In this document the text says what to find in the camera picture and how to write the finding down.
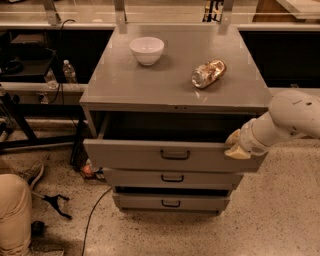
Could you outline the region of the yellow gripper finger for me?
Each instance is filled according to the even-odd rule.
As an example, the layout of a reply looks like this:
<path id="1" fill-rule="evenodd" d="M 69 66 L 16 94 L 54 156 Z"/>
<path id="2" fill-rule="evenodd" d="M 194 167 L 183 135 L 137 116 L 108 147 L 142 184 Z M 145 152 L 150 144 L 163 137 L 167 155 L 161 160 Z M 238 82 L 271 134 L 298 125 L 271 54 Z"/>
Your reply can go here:
<path id="1" fill-rule="evenodd" d="M 234 144 L 230 149 L 226 150 L 224 154 L 230 158 L 238 160 L 246 160 L 251 158 L 251 154 L 244 150 L 239 144 Z"/>
<path id="2" fill-rule="evenodd" d="M 240 129 L 237 129 L 228 136 L 228 138 L 225 141 L 225 144 L 234 145 L 239 141 L 239 137 L 240 137 Z"/>

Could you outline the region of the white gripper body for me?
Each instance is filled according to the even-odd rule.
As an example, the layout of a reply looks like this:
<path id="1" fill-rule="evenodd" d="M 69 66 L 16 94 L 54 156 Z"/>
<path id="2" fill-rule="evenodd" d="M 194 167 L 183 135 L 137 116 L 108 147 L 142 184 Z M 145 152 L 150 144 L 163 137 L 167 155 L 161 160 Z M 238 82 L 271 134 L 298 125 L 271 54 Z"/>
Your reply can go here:
<path id="1" fill-rule="evenodd" d="M 242 149 L 254 156 L 262 156 L 268 152 L 268 148 L 254 136 L 253 124 L 255 119 L 245 123 L 240 129 L 239 145 Z"/>

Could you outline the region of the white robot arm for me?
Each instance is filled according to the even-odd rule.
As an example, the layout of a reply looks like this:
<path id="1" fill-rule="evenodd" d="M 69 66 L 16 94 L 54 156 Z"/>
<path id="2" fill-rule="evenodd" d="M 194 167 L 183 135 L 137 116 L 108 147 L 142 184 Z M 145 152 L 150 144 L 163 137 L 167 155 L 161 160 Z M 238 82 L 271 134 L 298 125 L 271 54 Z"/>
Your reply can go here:
<path id="1" fill-rule="evenodd" d="M 233 159 L 262 156 L 280 142 L 310 136 L 320 138 L 320 99 L 298 90 L 275 94 L 268 111 L 252 118 L 225 141 L 230 148 L 224 154 Z"/>

